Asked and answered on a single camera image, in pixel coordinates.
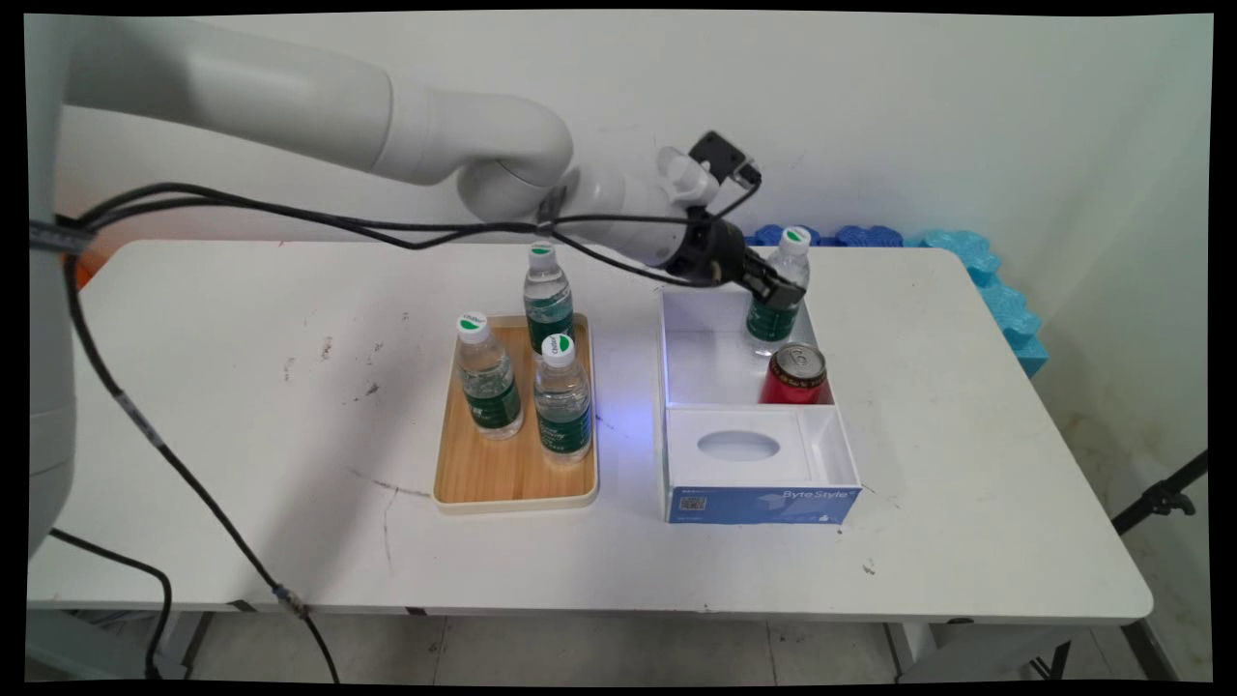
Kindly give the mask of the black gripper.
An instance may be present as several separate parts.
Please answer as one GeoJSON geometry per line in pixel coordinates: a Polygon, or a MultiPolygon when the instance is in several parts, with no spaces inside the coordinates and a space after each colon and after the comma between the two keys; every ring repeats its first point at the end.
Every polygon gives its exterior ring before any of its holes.
{"type": "Polygon", "coordinates": [[[721,218],[700,218],[687,229],[667,261],[667,274],[696,286],[737,283],[776,312],[790,312],[807,294],[802,281],[779,272],[758,248],[748,248],[738,227],[721,218]]]}

